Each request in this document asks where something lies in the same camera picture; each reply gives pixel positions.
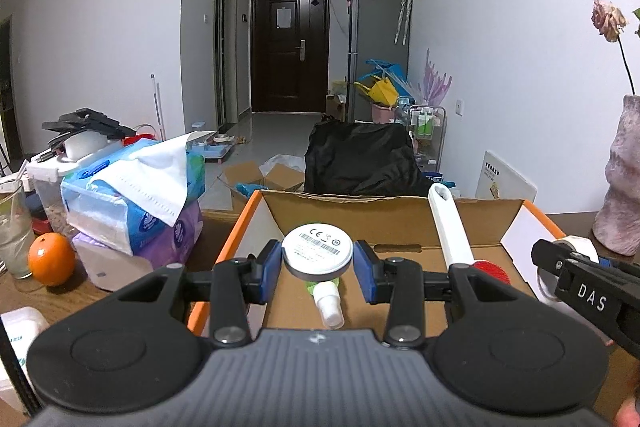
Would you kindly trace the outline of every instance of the refrigerator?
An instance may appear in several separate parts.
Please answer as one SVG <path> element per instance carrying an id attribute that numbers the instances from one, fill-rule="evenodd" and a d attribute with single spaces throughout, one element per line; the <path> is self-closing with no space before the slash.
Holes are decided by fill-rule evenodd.
<path id="1" fill-rule="evenodd" d="M 395 44 L 402 0 L 351 0 L 349 76 L 347 85 L 347 121 L 371 121 L 371 104 L 354 82 L 370 73 L 367 60 L 377 58 L 400 64 L 406 74 L 409 63 L 409 39 L 402 44 L 404 20 L 398 44 Z"/>

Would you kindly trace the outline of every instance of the pink vase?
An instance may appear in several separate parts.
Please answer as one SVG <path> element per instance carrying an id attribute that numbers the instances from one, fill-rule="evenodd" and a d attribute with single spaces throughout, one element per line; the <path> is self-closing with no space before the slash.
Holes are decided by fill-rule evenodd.
<path id="1" fill-rule="evenodd" d="M 640 96 L 625 96 L 605 175 L 609 190 L 593 235 L 615 253 L 635 255 L 640 247 Z"/>

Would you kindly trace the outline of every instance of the hand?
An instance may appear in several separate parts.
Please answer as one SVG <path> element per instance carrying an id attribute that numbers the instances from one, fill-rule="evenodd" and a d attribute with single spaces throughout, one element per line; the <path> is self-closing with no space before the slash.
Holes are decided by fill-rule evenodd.
<path id="1" fill-rule="evenodd" d="M 636 397 L 627 398 L 613 420 L 614 427 L 640 426 L 640 413 L 636 411 Z"/>

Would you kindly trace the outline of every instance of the pink basket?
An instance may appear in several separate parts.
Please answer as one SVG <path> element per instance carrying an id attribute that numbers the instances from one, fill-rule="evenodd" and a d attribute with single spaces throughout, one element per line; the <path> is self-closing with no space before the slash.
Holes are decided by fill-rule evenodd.
<path id="1" fill-rule="evenodd" d="M 393 107 L 382 107 L 372 103 L 371 118 L 373 123 L 394 123 L 396 121 L 396 110 Z"/>

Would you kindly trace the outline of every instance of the purple package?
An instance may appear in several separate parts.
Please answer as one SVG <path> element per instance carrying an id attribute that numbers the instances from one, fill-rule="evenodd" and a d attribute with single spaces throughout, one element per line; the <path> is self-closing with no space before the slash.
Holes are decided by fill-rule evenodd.
<path id="1" fill-rule="evenodd" d="M 191 203 L 178 216 L 172 229 L 163 230 L 138 254 L 151 263 L 154 270 L 171 263 L 187 262 L 202 232 L 202 213 L 197 201 Z"/>
<path id="2" fill-rule="evenodd" d="M 173 228 L 167 227 L 136 255 L 112 250 L 84 233 L 76 235 L 73 244 L 89 279 L 98 288 L 116 291 L 162 266 L 185 264 L 202 227 L 200 206 L 194 201 Z"/>

